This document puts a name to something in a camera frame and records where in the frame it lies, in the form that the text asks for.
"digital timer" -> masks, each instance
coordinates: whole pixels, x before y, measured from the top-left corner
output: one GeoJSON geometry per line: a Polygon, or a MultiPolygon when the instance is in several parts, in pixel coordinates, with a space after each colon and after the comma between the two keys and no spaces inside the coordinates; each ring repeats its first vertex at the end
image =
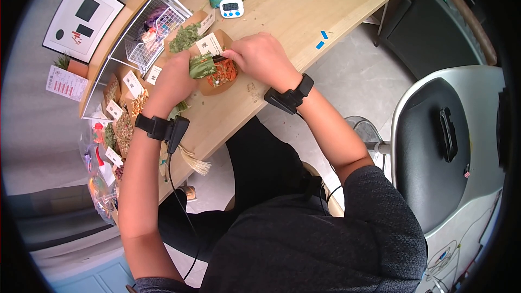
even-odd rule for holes
{"type": "Polygon", "coordinates": [[[223,0],[219,3],[219,9],[224,18],[236,18],[244,15],[242,0],[223,0]]]}

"black pants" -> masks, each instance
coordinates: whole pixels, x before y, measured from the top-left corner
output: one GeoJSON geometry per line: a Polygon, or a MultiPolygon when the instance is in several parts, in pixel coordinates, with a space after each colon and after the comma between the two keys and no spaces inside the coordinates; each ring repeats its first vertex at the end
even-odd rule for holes
{"type": "Polygon", "coordinates": [[[186,195],[177,189],[159,207],[159,229],[163,241],[176,250],[208,262],[218,240],[244,210],[271,198],[308,192],[318,196],[319,183],[304,169],[297,152],[280,141],[254,116],[227,142],[235,177],[235,207],[230,211],[188,214],[194,236],[183,209],[186,195]]]}

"wire basket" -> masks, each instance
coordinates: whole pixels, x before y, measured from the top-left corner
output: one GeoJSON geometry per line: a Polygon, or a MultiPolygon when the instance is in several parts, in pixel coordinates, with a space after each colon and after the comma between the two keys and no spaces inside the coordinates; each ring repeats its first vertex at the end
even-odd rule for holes
{"type": "Polygon", "coordinates": [[[167,3],[167,0],[152,0],[132,26],[130,26],[125,36],[125,50],[127,52],[128,61],[134,62],[139,67],[147,70],[148,65],[154,60],[156,55],[162,51],[164,47],[163,40],[176,27],[184,23],[185,20],[186,18],[172,8],[172,6],[167,3]],[[140,36],[144,22],[153,10],[162,5],[166,5],[167,8],[155,22],[155,38],[147,42],[142,42],[140,36]]]}

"potted plant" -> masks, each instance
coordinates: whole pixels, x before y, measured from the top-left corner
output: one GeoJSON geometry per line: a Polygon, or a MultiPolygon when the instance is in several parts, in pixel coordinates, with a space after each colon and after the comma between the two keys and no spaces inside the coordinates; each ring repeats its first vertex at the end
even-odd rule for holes
{"type": "Polygon", "coordinates": [[[61,53],[58,56],[58,60],[54,61],[54,65],[80,77],[87,78],[88,65],[70,59],[67,53],[61,53]]]}

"person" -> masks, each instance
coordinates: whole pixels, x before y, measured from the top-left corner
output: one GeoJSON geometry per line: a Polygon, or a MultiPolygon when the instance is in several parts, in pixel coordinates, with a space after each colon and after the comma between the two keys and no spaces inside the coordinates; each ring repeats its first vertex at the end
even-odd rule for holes
{"type": "MultiPolygon", "coordinates": [[[[232,43],[222,56],[284,93],[302,75],[270,34],[232,43]]],[[[161,71],[142,114],[166,119],[195,90],[189,53],[161,71]]],[[[253,117],[227,142],[236,198],[229,211],[188,214],[177,189],[157,204],[160,142],[136,128],[119,197],[119,226],[137,289],[147,292],[414,292],[426,241],[405,200],[373,164],[364,143],[313,87],[297,108],[343,184],[344,217],[296,151],[253,117]],[[165,245],[208,262],[200,289],[186,285],[165,245]]]]}

